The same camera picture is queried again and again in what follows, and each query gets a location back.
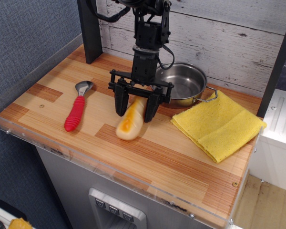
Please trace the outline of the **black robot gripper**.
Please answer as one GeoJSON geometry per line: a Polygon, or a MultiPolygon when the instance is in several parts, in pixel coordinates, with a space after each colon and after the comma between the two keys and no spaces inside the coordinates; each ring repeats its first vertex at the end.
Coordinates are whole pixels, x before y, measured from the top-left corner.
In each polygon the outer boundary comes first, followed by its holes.
{"type": "Polygon", "coordinates": [[[134,57],[131,72],[121,72],[115,69],[110,71],[109,88],[114,92],[115,110],[123,116],[128,106],[129,95],[147,98],[144,122],[148,123],[154,118],[161,103],[169,103],[174,85],[156,80],[158,67],[168,70],[174,64],[161,62],[160,50],[148,50],[133,46],[134,57]]]}

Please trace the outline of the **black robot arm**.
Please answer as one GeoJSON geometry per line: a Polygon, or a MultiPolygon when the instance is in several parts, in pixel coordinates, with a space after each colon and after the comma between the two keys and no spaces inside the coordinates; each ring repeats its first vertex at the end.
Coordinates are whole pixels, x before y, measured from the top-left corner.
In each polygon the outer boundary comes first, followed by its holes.
{"type": "Polygon", "coordinates": [[[111,70],[109,88],[114,92],[115,110],[123,116],[127,109],[129,95],[133,94],[147,99],[144,121],[150,122],[161,103],[169,103],[172,83],[162,82],[155,78],[156,69],[160,66],[168,70],[159,58],[161,48],[168,52],[169,13],[171,3],[168,0],[122,0],[121,4],[132,9],[135,16],[133,46],[133,66],[130,73],[111,70]]]}

